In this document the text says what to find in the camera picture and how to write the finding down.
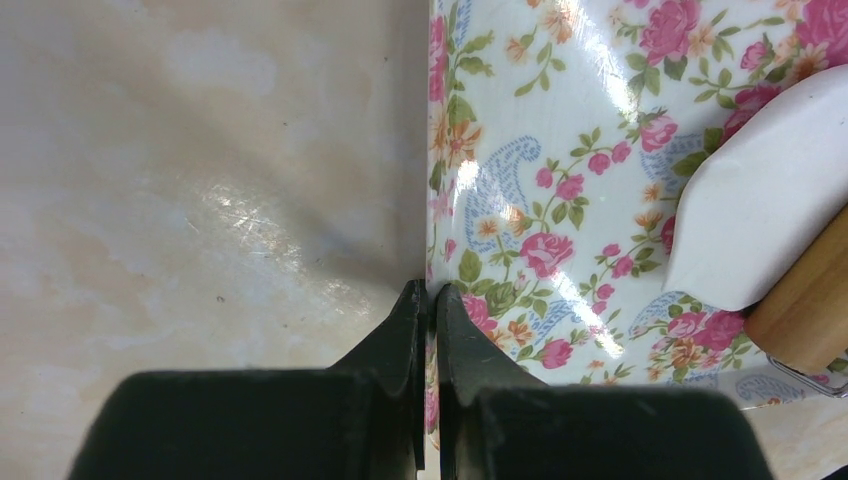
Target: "metal ring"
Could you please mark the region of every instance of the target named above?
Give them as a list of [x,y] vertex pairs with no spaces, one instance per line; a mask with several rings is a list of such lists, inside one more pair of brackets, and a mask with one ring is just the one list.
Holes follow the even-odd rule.
[[807,375],[804,375],[803,373],[801,373],[801,372],[799,372],[799,371],[797,371],[797,370],[795,370],[791,367],[787,367],[786,365],[780,363],[780,361],[776,360],[771,355],[766,355],[766,357],[769,359],[769,363],[774,365],[775,368],[777,368],[781,372],[783,372],[783,373],[785,373],[785,374],[787,374],[791,377],[794,377],[796,380],[798,380],[801,383],[811,387],[813,390],[815,390],[815,391],[817,391],[817,392],[819,392],[823,395],[827,395],[828,397],[832,397],[832,398],[846,398],[846,397],[848,397],[848,383],[846,383],[845,385],[842,385],[841,387],[829,387],[827,385],[822,385],[821,383],[813,380],[812,378],[808,377]]

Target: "floral ceramic container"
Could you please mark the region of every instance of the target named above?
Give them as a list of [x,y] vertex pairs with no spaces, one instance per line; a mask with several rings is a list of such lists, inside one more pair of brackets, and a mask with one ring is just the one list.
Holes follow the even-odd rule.
[[[848,62],[848,2],[431,12],[431,289],[456,284],[474,323],[550,384],[694,385],[743,407],[811,395],[768,364],[742,314],[661,287],[682,188],[766,102]],[[817,379],[844,383],[846,365]]]

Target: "wooden handle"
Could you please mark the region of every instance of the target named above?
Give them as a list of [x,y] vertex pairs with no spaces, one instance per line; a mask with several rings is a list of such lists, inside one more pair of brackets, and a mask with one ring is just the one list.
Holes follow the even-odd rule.
[[806,374],[820,373],[848,348],[848,206],[760,302],[745,333]]

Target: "black plastic part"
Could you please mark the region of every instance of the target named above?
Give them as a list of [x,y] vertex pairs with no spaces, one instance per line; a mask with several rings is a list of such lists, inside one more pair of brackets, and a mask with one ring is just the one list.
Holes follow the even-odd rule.
[[327,370],[150,372],[124,380],[71,479],[412,479],[423,468],[422,281]]
[[830,475],[828,475],[827,477],[824,478],[824,480],[846,480],[846,479],[848,479],[848,465],[845,465],[844,467],[840,468],[839,470],[836,470],[835,472],[831,473]]
[[436,305],[442,479],[771,479],[739,409],[706,390],[547,387]]

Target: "beige marble surface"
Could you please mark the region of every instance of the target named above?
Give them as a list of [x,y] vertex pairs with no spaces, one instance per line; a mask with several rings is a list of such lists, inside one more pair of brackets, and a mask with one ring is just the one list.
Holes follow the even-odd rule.
[[[132,372],[325,366],[422,276],[427,9],[0,0],[0,478]],[[848,463],[846,405],[751,414],[781,478]]]

